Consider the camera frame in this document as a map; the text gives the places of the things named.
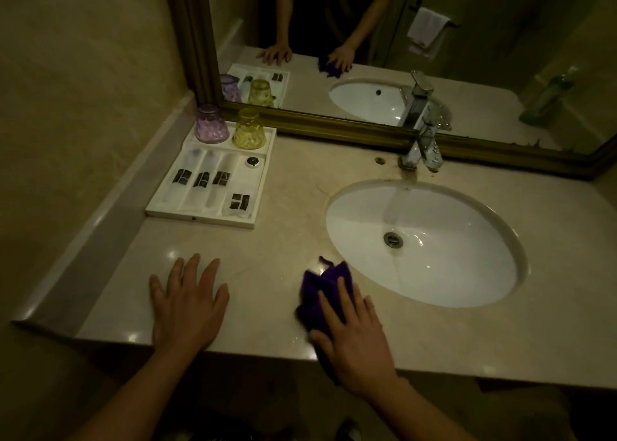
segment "white towel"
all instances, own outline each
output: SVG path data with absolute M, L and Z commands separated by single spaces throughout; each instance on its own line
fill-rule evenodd
M 433 61 L 443 41 L 445 25 L 448 22 L 449 17 L 421 7 L 407 32 L 407 36 L 412 39 L 409 49 Z

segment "person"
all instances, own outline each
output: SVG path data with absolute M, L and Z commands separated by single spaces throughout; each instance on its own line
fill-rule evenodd
M 174 388 L 198 352 L 216 338 L 229 302 L 227 284 L 212 297 L 220 260 L 214 259 L 197 281 L 199 255 L 176 260 L 163 289 L 150 277 L 154 307 L 149 361 L 70 441 L 146 441 L 152 437 Z M 323 293 L 320 305 L 332 338 L 311 331 L 310 339 L 332 363 L 342 385 L 366 400 L 401 441 L 473 440 L 458 424 L 399 377 L 386 336 L 370 297 L 353 286 L 353 301 L 343 278 L 338 283 L 345 323 Z
M 367 38 L 389 0 L 276 0 L 276 43 L 257 57 L 271 65 L 289 62 L 293 52 L 321 57 L 341 71 L 366 63 Z

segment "beige countertop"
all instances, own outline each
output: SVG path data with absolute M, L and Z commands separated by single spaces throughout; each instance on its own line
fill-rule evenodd
M 245 47 L 236 63 L 268 67 L 257 58 L 259 48 Z M 328 78 L 317 69 L 317 58 L 293 55 L 281 69 L 289 71 L 289 83 L 282 109 L 327 117 L 362 120 L 340 109 L 330 99 L 332 87 L 348 81 L 374 81 L 384 84 L 413 85 L 410 73 L 354 64 L 340 79 Z M 430 77 L 435 88 L 434 98 L 445 104 L 452 114 L 454 136 L 467 136 L 486 141 L 514 142 L 522 146 L 540 141 L 544 149 L 560 150 L 551 134 L 518 121 L 524 110 L 514 92 L 497 87 Z
M 386 164 L 378 165 L 375 156 Z M 396 155 L 279 137 L 254 230 L 147 218 L 77 337 L 150 343 L 148 276 L 177 256 L 221 258 L 231 301 L 212 351 L 311 359 L 294 317 L 302 274 L 343 258 L 326 231 L 331 196 L 371 179 L 415 180 Z M 617 389 L 617 211 L 590 183 L 446 161 L 417 179 L 485 203 L 518 234 L 531 273 L 503 300 L 443 308 L 354 279 L 376 305 L 401 369 Z

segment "white tray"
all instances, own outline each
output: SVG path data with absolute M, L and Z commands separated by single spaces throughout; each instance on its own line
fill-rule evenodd
M 228 121 L 227 127 L 229 139 L 220 144 L 200 142 L 191 128 L 146 207 L 148 215 L 255 228 L 276 129 L 264 128 L 263 147 L 243 150 L 231 141 L 236 124 Z M 258 160 L 254 168 L 251 157 Z
M 281 71 L 277 68 L 258 68 L 256 66 L 245 66 L 243 64 L 232 64 L 227 71 L 228 74 L 240 79 L 238 86 L 242 88 L 244 79 L 248 76 L 253 79 L 264 79 L 270 83 L 272 96 L 274 97 L 274 108 L 281 108 L 282 100 L 287 92 L 287 83 L 289 82 L 289 71 Z M 249 103 L 249 94 L 241 93 L 242 102 Z

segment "oval sink basin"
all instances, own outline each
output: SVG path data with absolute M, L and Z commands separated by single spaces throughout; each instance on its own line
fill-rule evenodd
M 369 181 L 337 194 L 328 235 L 350 265 L 405 297 L 481 306 L 528 273 L 514 231 L 487 206 L 427 183 Z
M 405 98 L 396 86 L 349 82 L 330 90 L 330 99 L 342 110 L 371 123 L 397 126 Z

